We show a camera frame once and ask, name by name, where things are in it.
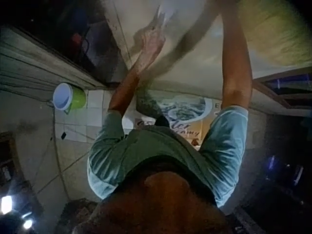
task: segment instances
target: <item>green t-shirt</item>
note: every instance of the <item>green t-shirt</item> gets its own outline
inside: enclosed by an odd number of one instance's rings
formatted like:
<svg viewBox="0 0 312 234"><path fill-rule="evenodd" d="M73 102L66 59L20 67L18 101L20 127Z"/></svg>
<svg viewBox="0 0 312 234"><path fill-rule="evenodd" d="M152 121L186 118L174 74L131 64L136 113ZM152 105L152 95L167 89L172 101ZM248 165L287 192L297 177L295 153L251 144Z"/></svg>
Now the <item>green t-shirt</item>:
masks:
<svg viewBox="0 0 312 234"><path fill-rule="evenodd" d="M239 106L220 111L199 151L167 127L145 126L124 139L121 115L109 111L88 158L88 181L101 199L107 198L129 172L155 156L167 156L186 166L223 206L238 182L245 151L248 111Z"/></svg>

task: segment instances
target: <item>light blue sleeve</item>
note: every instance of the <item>light blue sleeve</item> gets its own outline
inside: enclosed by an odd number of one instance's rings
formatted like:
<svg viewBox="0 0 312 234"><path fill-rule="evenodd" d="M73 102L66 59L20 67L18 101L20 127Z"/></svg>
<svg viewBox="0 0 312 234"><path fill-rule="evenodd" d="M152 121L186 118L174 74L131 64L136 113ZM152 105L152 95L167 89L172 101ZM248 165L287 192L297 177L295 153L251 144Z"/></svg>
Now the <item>light blue sleeve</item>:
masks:
<svg viewBox="0 0 312 234"><path fill-rule="evenodd" d="M218 207L229 199L238 182L247 122L248 111L243 107L230 106L221 110L199 150L210 165L211 189Z"/></svg>
<svg viewBox="0 0 312 234"><path fill-rule="evenodd" d="M111 156L111 152L123 137L121 114L117 111L109 111L104 119L102 129L90 149L87 162L89 185L102 199L116 188L110 183L110 178L112 172L119 166L120 160Z"/></svg>

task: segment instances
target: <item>bucket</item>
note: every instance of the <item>bucket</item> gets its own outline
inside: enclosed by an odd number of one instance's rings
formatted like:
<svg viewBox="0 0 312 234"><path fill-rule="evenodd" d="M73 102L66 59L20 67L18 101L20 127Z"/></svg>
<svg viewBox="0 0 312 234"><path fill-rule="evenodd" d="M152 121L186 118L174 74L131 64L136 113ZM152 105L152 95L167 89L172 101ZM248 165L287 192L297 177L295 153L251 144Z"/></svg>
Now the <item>bucket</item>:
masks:
<svg viewBox="0 0 312 234"><path fill-rule="evenodd" d="M79 109L86 103L85 92L68 83L59 84L53 93L53 105L56 109L69 113L70 110Z"/></svg>

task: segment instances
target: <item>man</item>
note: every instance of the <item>man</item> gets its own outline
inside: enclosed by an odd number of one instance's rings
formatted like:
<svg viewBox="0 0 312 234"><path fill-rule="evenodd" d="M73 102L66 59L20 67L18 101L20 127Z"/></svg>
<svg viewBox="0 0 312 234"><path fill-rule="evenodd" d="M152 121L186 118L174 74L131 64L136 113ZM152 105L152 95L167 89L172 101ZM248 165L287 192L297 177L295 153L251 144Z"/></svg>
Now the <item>man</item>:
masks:
<svg viewBox="0 0 312 234"><path fill-rule="evenodd" d="M156 28L143 36L141 55L113 94L103 128L90 151L89 184L103 201L74 233L231 232L218 207L238 182L252 73L234 1L216 2L224 27L222 110L200 150L164 126L133 130L123 139L121 119L140 74L164 44Z"/></svg>

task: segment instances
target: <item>raised arm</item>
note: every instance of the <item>raised arm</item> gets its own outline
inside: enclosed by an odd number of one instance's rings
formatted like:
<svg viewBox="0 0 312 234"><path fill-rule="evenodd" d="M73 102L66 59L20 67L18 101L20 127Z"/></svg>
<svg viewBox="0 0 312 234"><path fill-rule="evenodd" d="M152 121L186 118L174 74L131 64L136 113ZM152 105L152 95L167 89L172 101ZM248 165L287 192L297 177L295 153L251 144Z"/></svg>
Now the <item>raised arm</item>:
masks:
<svg viewBox="0 0 312 234"><path fill-rule="evenodd" d="M234 0L216 0L223 21L222 108L248 108L252 95L252 70L246 39Z"/></svg>
<svg viewBox="0 0 312 234"><path fill-rule="evenodd" d="M155 28L144 33L142 36L142 52L126 78L115 90L108 110L118 111L121 116L125 114L136 91L140 74L155 61L164 43L165 38L160 28Z"/></svg>

